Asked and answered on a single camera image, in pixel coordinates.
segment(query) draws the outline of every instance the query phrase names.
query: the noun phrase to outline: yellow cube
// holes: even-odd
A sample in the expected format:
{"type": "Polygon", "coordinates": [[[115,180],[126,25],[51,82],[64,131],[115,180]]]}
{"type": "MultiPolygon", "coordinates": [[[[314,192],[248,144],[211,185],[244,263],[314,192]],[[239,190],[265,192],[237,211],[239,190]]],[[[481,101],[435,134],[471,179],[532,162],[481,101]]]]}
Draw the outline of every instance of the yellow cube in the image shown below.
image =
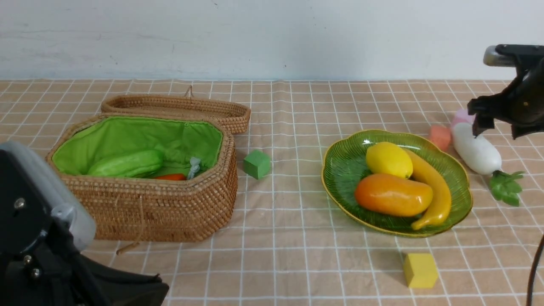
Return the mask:
{"type": "Polygon", "coordinates": [[[438,269],[431,254],[411,253],[404,260],[404,276],[410,288],[432,288],[438,279],[438,269]]]}

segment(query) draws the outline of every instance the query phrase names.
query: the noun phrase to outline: wicker basket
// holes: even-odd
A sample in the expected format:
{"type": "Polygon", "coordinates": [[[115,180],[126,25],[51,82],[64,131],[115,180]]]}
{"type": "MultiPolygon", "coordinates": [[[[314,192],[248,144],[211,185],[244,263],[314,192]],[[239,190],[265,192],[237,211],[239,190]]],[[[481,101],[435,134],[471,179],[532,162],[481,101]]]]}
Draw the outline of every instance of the wicker basket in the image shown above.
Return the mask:
{"type": "Polygon", "coordinates": [[[103,113],[71,126],[46,157],[97,224],[96,239],[195,242],[232,217],[238,189],[233,135],[213,119],[200,119],[223,133],[217,163],[188,181],[119,179],[61,173],[54,153],[76,133],[111,116],[191,120],[180,115],[103,113]]]}
{"type": "Polygon", "coordinates": [[[102,102],[102,113],[180,114],[194,120],[213,118],[233,134],[248,130],[251,110],[234,102],[195,99],[193,86],[183,97],[164,95],[123,95],[102,102]]]}

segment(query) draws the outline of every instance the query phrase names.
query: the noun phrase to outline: green basket lining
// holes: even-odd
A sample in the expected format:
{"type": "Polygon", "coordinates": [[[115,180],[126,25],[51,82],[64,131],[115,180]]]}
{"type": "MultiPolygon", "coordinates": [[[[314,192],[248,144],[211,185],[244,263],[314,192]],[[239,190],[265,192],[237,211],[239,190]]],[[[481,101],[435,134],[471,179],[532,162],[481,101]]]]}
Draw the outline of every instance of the green basket lining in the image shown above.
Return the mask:
{"type": "Polygon", "coordinates": [[[153,177],[183,173],[191,157],[200,158],[202,173],[218,160],[223,133],[210,123],[143,117],[108,117],[76,133],[53,154],[61,173],[85,175],[97,161],[142,150],[164,154],[164,165],[153,177]]]}

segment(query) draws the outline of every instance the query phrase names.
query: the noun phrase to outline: lemon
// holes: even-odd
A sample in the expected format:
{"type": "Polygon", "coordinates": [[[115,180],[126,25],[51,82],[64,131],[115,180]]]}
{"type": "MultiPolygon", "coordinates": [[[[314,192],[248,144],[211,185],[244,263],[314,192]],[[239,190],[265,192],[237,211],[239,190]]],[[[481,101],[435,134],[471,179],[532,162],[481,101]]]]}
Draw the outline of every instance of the lemon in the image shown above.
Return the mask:
{"type": "Polygon", "coordinates": [[[367,166],[372,173],[385,173],[408,179],[413,165],[408,153],[390,142],[380,142],[367,149],[367,166]]]}

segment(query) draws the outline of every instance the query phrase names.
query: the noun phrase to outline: carrot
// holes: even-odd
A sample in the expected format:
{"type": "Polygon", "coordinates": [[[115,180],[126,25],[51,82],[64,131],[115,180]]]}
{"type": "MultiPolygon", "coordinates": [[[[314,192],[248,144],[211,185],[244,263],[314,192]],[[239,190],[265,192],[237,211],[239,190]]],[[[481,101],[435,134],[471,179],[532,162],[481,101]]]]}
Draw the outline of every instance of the carrot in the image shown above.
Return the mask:
{"type": "Polygon", "coordinates": [[[166,175],[158,176],[155,179],[169,180],[169,181],[184,181],[186,177],[183,173],[176,173],[176,174],[166,174],[166,175]]]}

